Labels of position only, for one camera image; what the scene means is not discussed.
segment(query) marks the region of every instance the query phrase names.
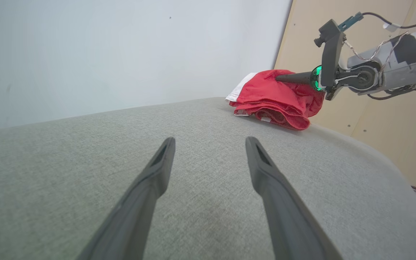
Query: gray upholstered cushion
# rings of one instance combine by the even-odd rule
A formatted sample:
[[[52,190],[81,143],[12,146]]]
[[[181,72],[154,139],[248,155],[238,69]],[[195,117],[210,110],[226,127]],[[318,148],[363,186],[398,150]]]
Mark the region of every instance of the gray upholstered cushion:
[[[346,259],[416,259],[416,196],[372,148],[234,117],[222,98],[0,130],[0,259],[74,259],[166,138],[176,154],[146,259],[274,257],[244,141],[255,136]]]

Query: gray sofa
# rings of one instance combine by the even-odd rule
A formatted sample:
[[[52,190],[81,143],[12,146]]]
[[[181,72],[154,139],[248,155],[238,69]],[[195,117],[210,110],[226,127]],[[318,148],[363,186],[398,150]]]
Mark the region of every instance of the gray sofa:
[[[245,138],[259,139],[345,259],[416,259],[416,196],[376,150],[235,117],[221,97],[0,130],[0,259],[74,259],[167,137],[145,259],[273,259]]]

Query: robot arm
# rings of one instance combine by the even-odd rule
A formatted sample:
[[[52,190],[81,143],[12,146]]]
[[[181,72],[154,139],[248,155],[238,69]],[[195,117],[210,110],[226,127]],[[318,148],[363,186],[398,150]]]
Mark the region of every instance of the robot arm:
[[[386,22],[384,28],[387,30],[404,28],[373,13],[357,13],[340,25],[330,20],[319,29],[320,37],[314,40],[318,47],[325,43],[322,65],[312,72],[281,75],[276,80],[310,84],[318,91],[325,91],[327,100],[332,100],[343,87],[349,87],[358,95],[367,94],[373,99],[388,99],[416,90],[416,33],[403,33],[358,54],[348,43],[344,31],[363,19],[365,14],[381,18]],[[355,54],[348,59],[347,66],[339,62],[344,44]],[[380,91],[385,91],[388,96],[371,96]]]

